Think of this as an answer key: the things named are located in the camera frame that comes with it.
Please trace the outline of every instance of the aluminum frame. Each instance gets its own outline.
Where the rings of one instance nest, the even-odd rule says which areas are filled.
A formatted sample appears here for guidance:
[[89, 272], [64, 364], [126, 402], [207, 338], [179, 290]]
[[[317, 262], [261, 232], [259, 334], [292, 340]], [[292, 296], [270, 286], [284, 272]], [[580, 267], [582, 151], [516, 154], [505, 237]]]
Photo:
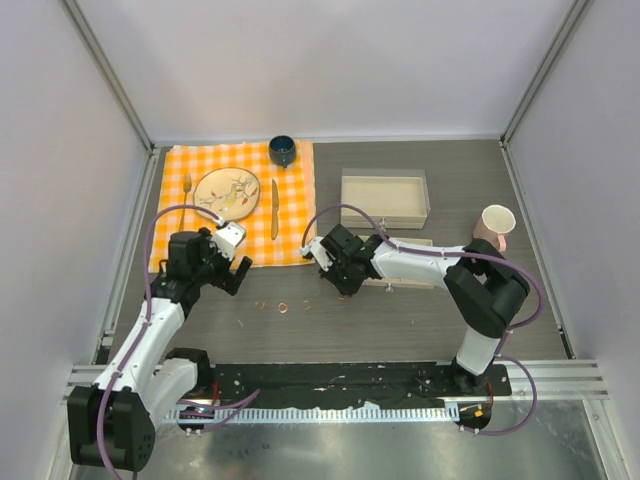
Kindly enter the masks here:
[[89, 25], [86, 17], [84, 16], [80, 5], [78, 5], [78, 2], [76, 0], [59, 1], [64, 11], [67, 13], [69, 20], [73, 24], [76, 32], [80, 36], [82, 43], [87, 48], [87, 52], [95, 62], [96, 68], [113, 93], [116, 102], [118, 102], [118, 105], [120, 105], [120, 108], [127, 117], [127, 120], [129, 120], [129, 123], [136, 132], [136, 135], [138, 135], [138, 138], [140, 139], [140, 142], [142, 143], [145, 151], [147, 153], [151, 153], [151, 151], [153, 150], [153, 142], [151, 141], [149, 134], [144, 128], [140, 117], [138, 117], [135, 108], [133, 108], [129, 97], [124, 90], [124, 87], [120, 83], [120, 80], [118, 80], [118, 76], [113, 70], [113, 67], [111, 66], [109, 59], [105, 55], [104, 50], [100, 46], [100, 42], [96, 38], [96, 35], [93, 33], [93, 30]]
[[[580, 21], [584, 18], [588, 11], [588, 7], [593, 0], [575, 0], [571, 8], [567, 12], [560, 28], [558, 29], [549, 49], [547, 50], [543, 61], [538, 67], [534, 77], [532, 78], [525, 94], [520, 100], [513, 117], [511, 118], [504, 134], [500, 137], [503, 155], [507, 164], [507, 169], [511, 177], [516, 196], [523, 212], [525, 224], [529, 232], [536, 259], [540, 265], [545, 287], [549, 292], [549, 300], [551, 308], [560, 322], [560, 326], [564, 325], [563, 309], [560, 307], [556, 296], [554, 295], [554, 280], [544, 265], [544, 255], [540, 250], [540, 245], [535, 235], [535, 224], [529, 215], [529, 209], [526, 204], [526, 196], [521, 187], [518, 172], [511, 160], [511, 152], [509, 142], [515, 135], [522, 120], [526, 116], [529, 108], [542, 89], [547, 77], [551, 73], [553, 67], [559, 61], [564, 48], [568, 44], [572, 34], [577, 29]], [[149, 161], [145, 166], [144, 173], [141, 178], [139, 193], [132, 206], [131, 218], [129, 221], [129, 229], [127, 237], [121, 246], [120, 261], [118, 263], [115, 278], [113, 279], [113, 289], [109, 298], [108, 306], [104, 315], [103, 335], [99, 342], [96, 353], [101, 347], [108, 346], [112, 340], [113, 331], [117, 323], [118, 312], [122, 302], [124, 289], [126, 287], [127, 275], [131, 267], [134, 248], [140, 233], [142, 214], [145, 210], [151, 181], [155, 173], [158, 163], [159, 152], [155, 149], [154, 142], [147, 133], [142, 121], [138, 117], [135, 108], [131, 104], [123, 86], [111, 66], [106, 54], [104, 53], [98, 39], [96, 38], [91, 26], [85, 18], [82, 9], [78, 5], [77, 0], [59, 0], [65, 12], [68, 14], [71, 23], [79, 34], [82, 42], [87, 48], [89, 54], [93, 58], [96, 68], [100, 71], [110, 90], [114, 94], [115, 100], [122, 108], [131, 127], [136, 132], [140, 142], [144, 146], [149, 155]], [[469, 138], [493, 138], [487, 136], [466, 136], [466, 137], [446, 137], [446, 139], [469, 139]], [[358, 141], [358, 140], [379, 140], [379, 141], [402, 141], [402, 140], [442, 140], [441, 136], [420, 136], [420, 137], [373, 137], [365, 139], [316, 139], [317, 142], [326, 141]], [[540, 400], [561, 400], [561, 399], [582, 399], [585, 411], [588, 414], [591, 423], [598, 450], [602, 457], [607, 475], [610, 478], [629, 478], [626, 465], [622, 457], [618, 438], [610, 417], [612, 415], [610, 400], [606, 392], [602, 377], [594, 361], [591, 360], [567, 360], [567, 361], [537, 361], [525, 362], [525, 365], [531, 369], [536, 386], [539, 391]], [[512, 386], [516, 395], [509, 397], [510, 400], [526, 401], [530, 400], [530, 387], [526, 377], [514, 365], [507, 364], [509, 375], [512, 378]], [[73, 385], [82, 383], [91, 383], [103, 367], [99, 366], [77, 366], [74, 367], [67, 391]], [[71, 472], [71, 459], [68, 455], [69, 438], [66, 430], [66, 412], [64, 415], [65, 427], [61, 431], [60, 441], [57, 445], [57, 451], [52, 461], [49, 480], [67, 480]]]

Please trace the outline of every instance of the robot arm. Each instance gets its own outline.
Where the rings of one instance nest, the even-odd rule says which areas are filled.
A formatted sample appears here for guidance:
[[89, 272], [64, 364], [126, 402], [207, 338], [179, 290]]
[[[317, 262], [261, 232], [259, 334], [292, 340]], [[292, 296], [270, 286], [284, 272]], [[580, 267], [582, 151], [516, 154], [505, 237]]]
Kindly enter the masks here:
[[[343, 295], [357, 293], [366, 278], [405, 278], [449, 290], [468, 324], [455, 360], [467, 377], [460, 381], [477, 383], [477, 377], [485, 373], [505, 330], [527, 298], [529, 285], [507, 267], [447, 256], [465, 251], [502, 258], [484, 240], [473, 240], [466, 247], [449, 248], [391, 240], [416, 253], [393, 248], [378, 235], [362, 241], [342, 225], [337, 225], [324, 238], [314, 238], [301, 253], [305, 258], [315, 258], [320, 265], [320, 275]], [[432, 255], [421, 255], [417, 251]]]
[[105, 444], [115, 468], [140, 471], [149, 460], [155, 431], [166, 413], [187, 392], [208, 388], [212, 383], [208, 355], [202, 350], [174, 349], [162, 369], [154, 374], [162, 353], [185, 322], [206, 284], [235, 295], [251, 260], [243, 258], [236, 273], [231, 264], [246, 231], [230, 222], [211, 233], [171, 235], [164, 268], [151, 284], [136, 324], [107, 368], [91, 387], [76, 387], [67, 401], [71, 457], [79, 465], [102, 466], [97, 446], [98, 405], [117, 367], [146, 324], [147, 301], [151, 322], [145, 335], [126, 361], [109, 397], [110, 414], [105, 418]]

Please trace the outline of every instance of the placemat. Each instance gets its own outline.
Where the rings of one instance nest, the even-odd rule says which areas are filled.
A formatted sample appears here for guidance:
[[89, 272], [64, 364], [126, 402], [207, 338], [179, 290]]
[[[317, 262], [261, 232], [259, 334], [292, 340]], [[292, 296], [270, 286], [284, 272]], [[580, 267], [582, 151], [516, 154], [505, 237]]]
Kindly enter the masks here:
[[[260, 199], [249, 216], [237, 223], [247, 230], [247, 238], [238, 249], [234, 266], [242, 256], [253, 260], [253, 266], [287, 266], [310, 263], [298, 249], [308, 221], [315, 215], [315, 178], [313, 144], [296, 141], [298, 156], [288, 168], [278, 167], [269, 158], [268, 143], [244, 143], [216, 146], [174, 146], [164, 164], [158, 211], [184, 201], [184, 175], [191, 176], [191, 189], [186, 203], [193, 205], [193, 193], [208, 173], [226, 167], [243, 168], [260, 181]], [[278, 184], [280, 209], [278, 237], [271, 240], [271, 180]], [[181, 210], [163, 215], [156, 224], [149, 270], [158, 271], [158, 262], [167, 258], [169, 237], [178, 231]], [[200, 227], [215, 230], [212, 221], [195, 210], [185, 210], [184, 230]], [[315, 225], [309, 233], [315, 236]]]

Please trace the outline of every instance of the white wall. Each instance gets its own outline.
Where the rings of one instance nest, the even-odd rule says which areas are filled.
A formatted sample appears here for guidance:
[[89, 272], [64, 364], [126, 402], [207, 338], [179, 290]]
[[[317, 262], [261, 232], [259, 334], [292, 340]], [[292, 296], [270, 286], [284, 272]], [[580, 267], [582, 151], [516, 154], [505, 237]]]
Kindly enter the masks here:
[[501, 134], [571, 0], [81, 0], [154, 140]]
[[571, 341], [598, 360], [640, 474], [638, 18], [636, 0], [594, 2], [513, 152]]
[[0, 477], [45, 478], [144, 154], [61, 6], [0, 15]]

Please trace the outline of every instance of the purple cable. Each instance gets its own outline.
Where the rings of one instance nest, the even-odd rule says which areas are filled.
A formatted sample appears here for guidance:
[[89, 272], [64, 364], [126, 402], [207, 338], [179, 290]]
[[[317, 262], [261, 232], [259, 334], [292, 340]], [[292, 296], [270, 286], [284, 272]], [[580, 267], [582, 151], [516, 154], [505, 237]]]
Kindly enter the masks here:
[[[513, 357], [507, 357], [506, 355], [500, 355], [498, 358], [502, 358], [502, 360], [507, 360], [508, 362], [515, 363], [518, 367], [520, 367], [522, 369], [524, 374], [527, 376], [527, 379], [529, 380], [529, 383], [531, 384], [531, 396], [533, 398], [531, 400], [531, 409], [529, 410], [529, 413], [527, 413], [527, 416], [524, 417], [524, 419], [518, 425], [516, 425], [514, 427], [511, 427], [511, 428], [507, 428], [505, 430], [489, 430], [489, 431], [480, 430], [480, 431], [478, 431], [478, 433], [477, 433], [478, 435], [485, 435], [487, 437], [499, 437], [501, 435], [507, 435], [509, 433], [517, 432], [522, 427], [524, 427], [527, 423], [529, 423], [529, 421], [533, 418], [533, 414], [536, 411], [536, 407], [538, 406], [538, 390], [536, 389], [536, 383], [533, 381], [533, 377], [531, 376], [531, 373], [529, 372], [527, 367], [525, 367], [522, 364], [522, 362], [520, 362], [519, 360], [516, 360]], [[476, 433], [476, 431], [473, 428], [464, 427], [464, 429], [467, 432], [470, 432], [470, 433], [473, 433], [473, 434]]]
[[[200, 433], [208, 433], [208, 432], [212, 432], [213, 430], [217, 430], [218, 428], [222, 427], [223, 425], [226, 425], [227, 423], [229, 423], [231, 420], [233, 420], [234, 418], [236, 418], [240, 412], [242, 410], [244, 410], [245, 408], [247, 408], [249, 406], [249, 404], [255, 400], [255, 398], [258, 396], [258, 394], [260, 393], [260, 389], [257, 389], [255, 392], [253, 392], [251, 395], [249, 395], [247, 398], [245, 398], [244, 400], [241, 400], [239, 402], [236, 402], [232, 405], [237, 405], [238, 409], [233, 412], [231, 415], [229, 415], [227, 418], [225, 418], [224, 420], [221, 420], [218, 423], [215, 423], [209, 427], [203, 428], [202, 430], [200, 430]], [[231, 405], [226, 405], [225, 407], [223, 407], [223, 409], [228, 409], [229, 407], [231, 407]], [[211, 413], [200, 413], [200, 412], [188, 412], [189, 415], [193, 415], [196, 417], [203, 417], [203, 418], [215, 418], [214, 414]], [[162, 440], [160, 440], [156, 446], [160, 446], [160, 445], [164, 445], [165, 443], [167, 443], [169, 440], [171, 440], [172, 438], [175, 437], [181, 437], [183, 436], [184, 433], [183, 432], [179, 432], [179, 433], [173, 433], [171, 435], [166, 436], [165, 438], [163, 438]]]
[[[367, 220], [371, 224], [371, 226], [373, 226], [373, 229], [376, 231], [376, 233], [378, 235], [380, 235], [380, 238], [382, 238], [384, 243], [386, 243], [390, 247], [395, 248], [399, 252], [414, 253], [414, 254], [417, 254], [417, 255], [426, 255], [428, 257], [440, 257], [440, 258], [442, 258], [442, 256], [443, 256], [439, 252], [430, 252], [430, 251], [425, 251], [425, 250], [419, 250], [417, 248], [400, 247], [400, 246], [396, 245], [380, 229], [380, 227], [375, 222], [375, 220], [373, 218], [371, 218], [366, 212], [364, 212], [363, 210], [359, 209], [358, 207], [354, 207], [353, 205], [347, 205], [346, 203], [339, 203], [337, 205], [332, 205], [330, 207], [324, 208], [324, 209], [320, 210], [318, 213], [316, 213], [311, 220], [309, 220], [309, 223], [307, 224], [307, 228], [304, 230], [304, 234], [302, 235], [302, 246], [303, 247], [305, 246], [305, 244], [307, 242], [307, 235], [309, 234], [309, 230], [311, 230], [311, 226], [318, 219], [318, 217], [320, 217], [321, 215], [324, 215], [329, 210], [334, 210], [336, 208], [347, 208], [349, 210], [353, 210], [354, 212], [357, 212], [360, 215], [362, 215], [365, 218], [365, 220]], [[477, 260], [487, 260], [489, 262], [497, 263], [498, 265], [504, 265], [505, 267], [509, 267], [512, 270], [515, 270], [516, 272], [518, 272], [519, 274], [521, 274], [523, 277], [525, 277], [527, 279], [527, 281], [533, 286], [533, 289], [538, 294], [538, 308], [536, 308], [536, 311], [533, 312], [533, 314], [529, 318], [527, 318], [525, 320], [522, 320], [521, 322], [518, 322], [518, 323], [515, 323], [515, 324], [511, 325], [511, 328], [520, 328], [520, 327], [524, 327], [525, 325], [529, 325], [531, 322], [535, 321], [542, 314], [542, 310], [544, 309], [544, 298], [545, 298], [544, 289], [542, 288], [542, 285], [540, 285], [540, 282], [538, 282], [538, 280], [532, 274], [530, 274], [528, 271], [526, 271], [520, 265], [517, 265], [517, 264], [515, 264], [513, 262], [510, 262], [509, 260], [505, 260], [503, 258], [494, 257], [492, 255], [484, 255], [482, 253], [447, 252], [446, 255], [449, 256], [449, 257], [453, 257], [453, 258], [464, 257], [464, 258], [475, 258]]]
[[[354, 207], [353, 205], [348, 205], [348, 204], [345, 204], [345, 203], [340, 203], [338, 205], [332, 205], [330, 207], [324, 208], [324, 209], [320, 210], [318, 213], [316, 213], [311, 220], [309, 220], [309, 223], [307, 224], [307, 228], [304, 230], [304, 234], [302, 235], [302, 246], [303, 247], [305, 246], [305, 244], [307, 242], [307, 235], [309, 234], [309, 230], [311, 230], [311, 226], [318, 219], [318, 217], [320, 217], [321, 215], [324, 215], [329, 210], [334, 210], [336, 208], [347, 208], [349, 210], [353, 210], [354, 212], [357, 212], [360, 215], [362, 215], [371, 224], [373, 229], [380, 236], [380, 238], [382, 238], [384, 243], [386, 243], [390, 247], [392, 247], [392, 248], [394, 248], [394, 249], [396, 249], [396, 250], [398, 250], [400, 252], [413, 253], [413, 254], [417, 254], [417, 255], [426, 255], [428, 257], [443, 257], [443, 254], [438, 253], [438, 252], [430, 252], [430, 251], [425, 251], [425, 250], [419, 250], [417, 248], [401, 247], [399, 245], [396, 245], [382, 231], [382, 229], [378, 226], [378, 224], [375, 222], [375, 220], [373, 218], [371, 218], [366, 212], [364, 212], [363, 210], [361, 210], [358, 207]], [[525, 325], [529, 325], [530, 323], [534, 322], [542, 314], [542, 310], [544, 309], [544, 299], [545, 299], [544, 289], [542, 288], [542, 285], [540, 285], [540, 282], [538, 282], [538, 280], [531, 273], [529, 273], [527, 270], [522, 268], [520, 265], [517, 265], [517, 264], [515, 264], [513, 262], [510, 262], [509, 260], [505, 260], [505, 259], [502, 259], [502, 258], [494, 257], [494, 256], [491, 256], [491, 255], [484, 255], [482, 253], [447, 252], [446, 255], [449, 256], [449, 257], [453, 257], [453, 258], [464, 257], [464, 258], [475, 258], [477, 260], [487, 260], [489, 262], [497, 263], [499, 265], [504, 265], [505, 267], [509, 267], [512, 270], [515, 270], [516, 272], [520, 273], [524, 278], [527, 279], [527, 281], [533, 286], [534, 290], [538, 294], [538, 307], [536, 308], [535, 312], [533, 312], [533, 314], [529, 318], [527, 318], [525, 320], [522, 320], [521, 322], [518, 322], [518, 323], [515, 323], [515, 324], [511, 325], [512, 329], [513, 328], [524, 327]], [[498, 343], [498, 346], [496, 348], [496, 352], [495, 352], [496, 355], [500, 352], [500, 350], [502, 350], [502, 347], [504, 346], [504, 344], [505, 344], [505, 342], [507, 340], [508, 334], [509, 333], [507, 331], [502, 336], [502, 338], [500, 339], [500, 342]], [[515, 358], [507, 357], [507, 356], [504, 356], [504, 355], [501, 355], [501, 357], [503, 359], [507, 360], [507, 361], [513, 362], [516, 365], [518, 365], [522, 369], [522, 371], [525, 373], [527, 378], [529, 379], [529, 383], [531, 384], [531, 392], [532, 392], [532, 395], [533, 395], [533, 402], [531, 403], [531, 410], [529, 410], [529, 413], [524, 418], [524, 420], [522, 420], [522, 422], [520, 422], [515, 427], [508, 428], [506, 430], [498, 430], [498, 431], [489, 431], [489, 432], [480, 431], [480, 432], [478, 432], [479, 435], [487, 435], [487, 436], [494, 436], [495, 437], [495, 436], [499, 436], [499, 435], [506, 435], [508, 433], [513, 433], [513, 432], [516, 432], [516, 431], [520, 430], [527, 423], [529, 423], [529, 420], [531, 420], [531, 418], [533, 417], [533, 414], [534, 414], [534, 412], [536, 410], [536, 406], [538, 405], [538, 392], [536, 390], [536, 385], [535, 385], [535, 382], [533, 381], [533, 377], [529, 373], [529, 370], [527, 370], [527, 368], [521, 362], [516, 360]], [[475, 430], [473, 430], [471, 428], [465, 427], [465, 429], [466, 429], [466, 431], [475, 433]]]
[[[153, 230], [156, 225], [156, 222], [161, 216], [163, 216], [165, 213], [169, 213], [174, 210], [198, 210], [206, 213], [207, 215], [213, 215], [216, 217], [216, 219], [220, 219], [220, 217], [211, 213], [210, 210], [207, 210], [206, 208], [203, 208], [203, 207], [197, 207], [195, 205], [174, 205], [173, 207], [165, 208], [164, 210], [161, 210], [160, 212], [158, 212], [156, 216], [153, 217], [153, 219], [149, 223], [149, 226], [147, 227], [147, 232], [144, 240], [143, 257], [142, 257], [142, 263], [144, 268], [144, 272], [143, 272], [144, 273], [144, 293], [145, 293], [145, 299], [147, 300], [146, 321], [142, 324], [142, 327], [140, 328], [138, 335], [136, 335], [136, 338], [131, 343], [131, 346], [125, 352], [124, 356], [122, 357], [122, 361], [118, 364], [116, 368], [116, 371], [113, 372], [113, 375], [111, 376], [111, 379], [107, 384], [107, 388], [102, 394], [102, 399], [100, 400], [100, 406], [98, 407], [98, 422], [97, 422], [98, 424], [97, 424], [97, 431], [96, 431], [98, 450], [100, 451], [100, 457], [102, 458], [104, 467], [107, 469], [111, 477], [114, 478], [115, 480], [123, 480], [123, 479], [118, 474], [115, 467], [113, 466], [113, 463], [109, 458], [109, 453], [107, 452], [107, 447], [104, 441], [104, 416], [107, 410], [107, 403], [109, 401], [111, 392], [113, 391], [114, 385], [118, 381], [118, 378], [120, 377], [120, 375], [122, 375], [122, 370], [127, 365], [127, 362], [131, 358], [131, 355], [133, 355], [133, 353], [135, 352], [136, 348], [138, 348], [138, 345], [140, 345], [140, 342], [142, 341], [142, 337], [144, 337], [144, 334], [147, 332], [147, 329], [151, 324], [151, 310], [152, 310], [151, 303], [152, 302], [151, 302], [151, 276], [149, 275], [149, 256], [151, 255], [151, 243], [153, 240]], [[252, 401], [258, 395], [258, 392], [259, 390], [256, 390], [247, 398], [245, 398], [243, 402], [246, 401], [247, 403], [242, 408], [246, 407], [246, 405], [248, 405], [249, 402]], [[131, 480], [136, 480], [136, 478], [138, 478], [138, 474], [134, 472], [133, 476], [131, 477]]]
[[189, 405], [190, 407], [206, 408], [207, 410], [228, 410], [230, 408], [241, 407], [247, 401], [247, 398], [236, 403], [230, 403], [229, 405], [207, 405], [206, 403], [192, 402], [190, 400], [180, 400], [178, 403], [180, 405]]

